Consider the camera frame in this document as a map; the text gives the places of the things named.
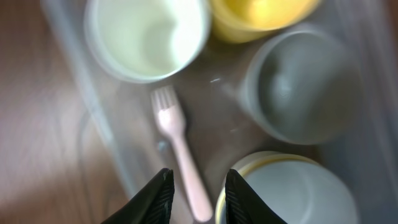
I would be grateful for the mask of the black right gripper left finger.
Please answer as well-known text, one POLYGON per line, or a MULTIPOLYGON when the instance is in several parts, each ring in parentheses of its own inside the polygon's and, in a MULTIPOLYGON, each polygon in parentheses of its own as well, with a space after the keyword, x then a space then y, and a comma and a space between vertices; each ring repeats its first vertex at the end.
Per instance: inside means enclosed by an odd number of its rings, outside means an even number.
POLYGON ((102 224, 169 224, 174 193, 174 172, 163 168, 102 224))

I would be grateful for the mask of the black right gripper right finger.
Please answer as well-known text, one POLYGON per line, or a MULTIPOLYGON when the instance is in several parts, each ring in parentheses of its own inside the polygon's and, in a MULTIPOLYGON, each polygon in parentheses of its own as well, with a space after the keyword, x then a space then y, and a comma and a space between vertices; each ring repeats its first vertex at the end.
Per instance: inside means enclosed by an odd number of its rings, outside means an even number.
POLYGON ((227 224, 287 224, 270 209, 237 170, 228 171, 224 190, 227 224))

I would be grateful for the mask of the grey plastic bowl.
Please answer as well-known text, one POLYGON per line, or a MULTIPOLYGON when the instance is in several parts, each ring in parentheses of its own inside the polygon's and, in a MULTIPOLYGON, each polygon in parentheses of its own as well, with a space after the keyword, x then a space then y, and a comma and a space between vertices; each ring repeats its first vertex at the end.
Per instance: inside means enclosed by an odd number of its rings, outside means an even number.
POLYGON ((358 224, 354 198, 326 168, 304 161, 277 161, 243 177, 287 223, 358 224))

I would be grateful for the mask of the pink plastic fork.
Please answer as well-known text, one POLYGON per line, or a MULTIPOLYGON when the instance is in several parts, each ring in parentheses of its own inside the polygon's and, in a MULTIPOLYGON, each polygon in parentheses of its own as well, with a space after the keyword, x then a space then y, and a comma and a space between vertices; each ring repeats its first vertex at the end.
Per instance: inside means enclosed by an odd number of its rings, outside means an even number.
POLYGON ((157 127, 174 149, 192 215, 205 223, 211 220, 213 207, 187 144, 187 124, 177 94, 172 86, 163 86, 151 93, 151 101, 157 127))

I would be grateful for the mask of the grey plastic cup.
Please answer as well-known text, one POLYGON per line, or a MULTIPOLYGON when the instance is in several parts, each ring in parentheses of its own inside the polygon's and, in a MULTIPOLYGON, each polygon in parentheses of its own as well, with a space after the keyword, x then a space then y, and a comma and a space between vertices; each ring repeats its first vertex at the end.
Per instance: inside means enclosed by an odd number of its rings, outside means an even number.
POLYGON ((236 97, 273 138, 312 145, 339 136, 356 119, 363 81, 340 41, 317 27, 300 26, 258 48, 236 97))

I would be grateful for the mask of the pale green plastic cup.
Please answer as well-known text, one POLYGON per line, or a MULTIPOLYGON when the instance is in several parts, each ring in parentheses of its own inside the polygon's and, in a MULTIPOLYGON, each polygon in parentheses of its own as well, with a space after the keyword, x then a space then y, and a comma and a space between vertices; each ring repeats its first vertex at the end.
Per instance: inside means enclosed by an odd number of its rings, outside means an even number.
POLYGON ((204 0, 90 0, 84 14, 88 48, 110 75, 153 83, 190 65, 211 27, 204 0))

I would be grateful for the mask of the yellow plastic cup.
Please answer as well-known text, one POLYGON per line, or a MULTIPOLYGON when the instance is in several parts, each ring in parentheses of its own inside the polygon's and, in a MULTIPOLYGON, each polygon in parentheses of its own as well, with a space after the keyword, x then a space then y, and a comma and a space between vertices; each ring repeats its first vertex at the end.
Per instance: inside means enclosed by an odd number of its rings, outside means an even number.
POLYGON ((309 16, 321 0, 209 0, 213 32, 241 44, 263 38, 309 16))

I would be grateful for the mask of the yellow plastic bowl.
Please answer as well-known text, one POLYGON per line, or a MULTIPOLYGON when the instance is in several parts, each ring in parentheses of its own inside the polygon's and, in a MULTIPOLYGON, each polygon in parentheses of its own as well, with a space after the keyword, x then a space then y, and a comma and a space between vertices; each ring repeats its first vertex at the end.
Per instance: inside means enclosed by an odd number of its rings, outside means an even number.
MULTIPOLYGON (((277 161, 304 161, 308 162, 310 164, 315 164, 318 165, 317 162, 315 162, 312 159, 309 159, 304 156, 300 155, 295 155, 295 154, 284 154, 281 152, 275 152, 275 151, 261 151, 261 152, 255 152, 252 153, 238 162, 236 162, 231 168, 235 169, 239 172, 239 174, 244 177, 245 175, 248 175, 249 173, 253 172, 257 168, 277 162, 277 161)), ((224 192, 225 187, 221 189, 221 192, 218 196, 217 203, 216 203, 216 208, 215 208, 215 223, 216 224, 222 224, 222 218, 225 217, 224 214, 224 209, 225 209, 225 198, 226 194, 224 192)))

